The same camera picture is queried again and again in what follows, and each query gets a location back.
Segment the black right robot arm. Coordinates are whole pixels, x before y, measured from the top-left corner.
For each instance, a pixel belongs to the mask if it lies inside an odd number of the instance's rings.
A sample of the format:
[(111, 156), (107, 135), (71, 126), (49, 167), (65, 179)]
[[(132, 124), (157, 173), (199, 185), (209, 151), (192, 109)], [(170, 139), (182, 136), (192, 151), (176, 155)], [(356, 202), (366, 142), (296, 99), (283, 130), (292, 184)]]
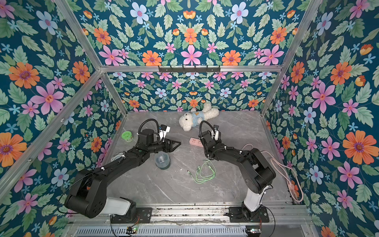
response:
[(254, 213), (262, 205), (266, 190), (276, 178), (276, 173), (262, 152), (256, 148), (237, 149), (222, 142), (216, 125), (207, 121), (199, 125), (199, 139), (206, 158), (230, 163), (239, 168), (248, 191), (242, 203), (245, 212)]

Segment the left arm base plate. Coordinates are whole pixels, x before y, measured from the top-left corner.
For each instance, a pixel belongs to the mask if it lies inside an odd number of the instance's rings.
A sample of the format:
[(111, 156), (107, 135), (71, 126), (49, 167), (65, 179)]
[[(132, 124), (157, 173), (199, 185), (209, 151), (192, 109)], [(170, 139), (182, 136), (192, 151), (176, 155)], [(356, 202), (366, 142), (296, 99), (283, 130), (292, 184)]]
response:
[(150, 207), (133, 207), (125, 215), (112, 215), (112, 224), (148, 224), (152, 218)]

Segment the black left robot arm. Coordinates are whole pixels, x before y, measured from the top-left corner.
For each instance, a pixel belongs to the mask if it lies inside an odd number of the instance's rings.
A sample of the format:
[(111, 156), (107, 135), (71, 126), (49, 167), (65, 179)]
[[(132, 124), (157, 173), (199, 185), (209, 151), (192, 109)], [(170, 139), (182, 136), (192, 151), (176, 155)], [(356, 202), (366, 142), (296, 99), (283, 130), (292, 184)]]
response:
[[(156, 130), (144, 129), (142, 125), (153, 122)], [(128, 171), (141, 166), (151, 154), (172, 153), (181, 142), (165, 137), (170, 128), (159, 125), (155, 119), (147, 119), (139, 127), (137, 142), (128, 151), (118, 153), (117, 159), (92, 171), (81, 170), (70, 187), (64, 205), (69, 210), (87, 218), (99, 215), (124, 217), (128, 222), (137, 218), (136, 203), (127, 198), (112, 198), (107, 187)]]

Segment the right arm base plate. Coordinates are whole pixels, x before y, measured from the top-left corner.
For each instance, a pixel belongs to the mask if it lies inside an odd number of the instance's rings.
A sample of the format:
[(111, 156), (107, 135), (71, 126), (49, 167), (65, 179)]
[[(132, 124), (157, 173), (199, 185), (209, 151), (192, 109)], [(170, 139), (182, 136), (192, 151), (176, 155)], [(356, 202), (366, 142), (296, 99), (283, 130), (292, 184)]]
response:
[(229, 207), (225, 216), (229, 217), (232, 223), (268, 223), (270, 221), (267, 208), (264, 206), (254, 212), (246, 207)]

